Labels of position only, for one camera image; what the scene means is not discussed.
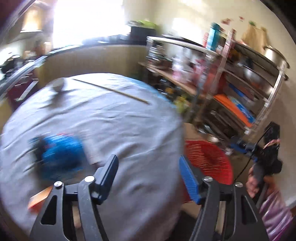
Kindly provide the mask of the cardboard box on floor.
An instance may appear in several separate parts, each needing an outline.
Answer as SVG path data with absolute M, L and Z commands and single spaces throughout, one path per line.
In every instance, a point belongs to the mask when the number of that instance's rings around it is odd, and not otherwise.
M 191 123 L 184 123 L 184 139 L 196 140 L 196 141 L 207 141 L 207 135 L 198 132 Z

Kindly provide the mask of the orange snack wrapper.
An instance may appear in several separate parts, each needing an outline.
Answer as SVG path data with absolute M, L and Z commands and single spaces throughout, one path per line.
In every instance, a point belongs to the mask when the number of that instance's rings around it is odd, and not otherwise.
M 41 210 L 46 198 L 49 196 L 52 189 L 53 186 L 49 186 L 44 190 L 40 191 L 39 193 L 35 194 L 34 196 L 32 196 L 28 203 L 29 211 L 32 213 L 38 213 Z

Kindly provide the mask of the blue plastic bag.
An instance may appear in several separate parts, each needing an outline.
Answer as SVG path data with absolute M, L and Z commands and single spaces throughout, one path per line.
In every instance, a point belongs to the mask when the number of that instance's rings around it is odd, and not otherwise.
M 29 140 L 34 169 L 45 181 L 72 179 L 88 167 L 88 159 L 77 135 L 39 135 Z

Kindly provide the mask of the orange board on shelf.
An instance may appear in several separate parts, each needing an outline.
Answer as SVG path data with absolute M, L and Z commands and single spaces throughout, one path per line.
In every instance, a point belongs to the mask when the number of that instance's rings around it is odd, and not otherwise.
M 225 95 L 217 94 L 213 98 L 228 109 L 236 118 L 238 118 L 248 128 L 252 127 L 244 113 Z

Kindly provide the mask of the long wooden stick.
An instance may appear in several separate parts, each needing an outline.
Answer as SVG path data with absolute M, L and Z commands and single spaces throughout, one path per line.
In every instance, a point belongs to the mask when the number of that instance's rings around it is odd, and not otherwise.
M 75 78 L 72 78 L 73 80 L 75 81 L 79 81 L 79 82 L 82 82 L 82 83 L 86 83 L 86 84 L 89 84 L 89 85 L 93 85 L 93 86 L 96 86 L 96 87 L 99 87 L 99 88 L 102 88 L 104 90 L 108 90 L 108 91 L 111 91 L 111 92 L 114 92 L 114 93 L 117 93 L 119 95 L 122 95 L 122 96 L 126 96 L 128 98 L 131 98 L 131 99 L 134 99 L 136 101 L 139 101 L 139 102 L 142 102 L 142 103 L 145 103 L 147 105 L 150 105 L 150 102 L 148 102 L 147 100 L 144 100 L 142 98 L 139 98 L 139 97 L 136 97 L 136 96 L 133 96 L 133 95 L 130 95 L 128 93 L 125 93 L 125 92 L 122 92 L 122 91 L 119 91 L 119 90 L 116 90 L 116 89 L 112 89 L 112 88 L 108 88 L 108 87 L 105 87 L 105 86 L 102 86 L 102 85 L 99 85 L 99 84 L 96 84 L 96 83 L 91 83 L 91 82 L 87 82 L 87 81 L 84 81 L 84 80 L 80 80 L 80 79 L 75 79 Z

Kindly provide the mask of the metal kitchen shelf rack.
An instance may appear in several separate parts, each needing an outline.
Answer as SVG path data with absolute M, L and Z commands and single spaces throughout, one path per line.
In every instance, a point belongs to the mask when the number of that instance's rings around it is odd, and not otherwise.
M 206 47 L 177 37 L 147 37 L 144 66 L 176 87 L 189 98 L 176 102 L 185 120 L 223 140 L 234 136 L 250 138 L 264 122 L 287 80 L 290 65 L 277 49 L 264 46 L 259 53 L 234 39 L 230 32 L 223 46 L 211 51 Z M 173 78 L 172 63 L 177 55 L 205 57 L 206 65 L 198 85 Z M 225 94 L 247 117 L 248 128 L 213 96 Z

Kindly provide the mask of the grey tablecloth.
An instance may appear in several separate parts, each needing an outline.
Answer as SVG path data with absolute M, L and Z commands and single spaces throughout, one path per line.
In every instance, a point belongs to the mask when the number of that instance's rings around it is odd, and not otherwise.
M 45 133 L 76 133 L 86 138 L 91 161 L 104 164 L 112 154 L 119 158 L 109 197 L 99 207 L 108 238 L 166 240 L 183 202 L 181 117 L 143 82 L 110 73 L 74 78 L 150 105 L 72 78 L 65 80 L 61 93 L 46 86 L 23 103 L 1 135 L 1 202 L 14 222 L 10 228 L 29 237 L 36 219 L 28 210 L 29 199 L 44 189 L 32 168 L 29 140 Z

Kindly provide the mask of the pink white plastic bag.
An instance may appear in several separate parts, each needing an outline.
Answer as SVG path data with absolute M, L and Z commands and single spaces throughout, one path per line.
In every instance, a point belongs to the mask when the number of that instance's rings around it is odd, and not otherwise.
M 205 65 L 205 57 L 194 56 L 190 59 L 185 55 L 177 55 L 173 58 L 171 67 L 173 78 L 178 82 L 197 86 Z

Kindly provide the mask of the teal water bottle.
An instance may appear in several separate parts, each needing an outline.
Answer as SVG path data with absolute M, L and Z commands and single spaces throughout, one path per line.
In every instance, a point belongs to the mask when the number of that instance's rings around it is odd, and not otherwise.
M 209 30 L 206 49 L 216 51 L 220 40 L 220 26 L 217 23 L 212 23 Z

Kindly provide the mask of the white ceramic bowl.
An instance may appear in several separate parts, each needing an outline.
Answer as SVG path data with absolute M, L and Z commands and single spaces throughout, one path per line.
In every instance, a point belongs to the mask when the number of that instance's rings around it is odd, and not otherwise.
M 60 93 L 63 90 L 65 79 L 63 77 L 57 78 L 51 82 L 52 89 L 56 93 Z

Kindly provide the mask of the red plastic mesh basket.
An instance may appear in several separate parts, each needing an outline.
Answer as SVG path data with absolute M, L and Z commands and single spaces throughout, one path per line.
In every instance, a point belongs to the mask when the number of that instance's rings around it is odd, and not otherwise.
M 185 185 L 184 202 L 201 204 L 205 199 L 224 200 L 231 194 L 233 170 L 224 152 L 207 141 L 186 140 L 179 158 Z

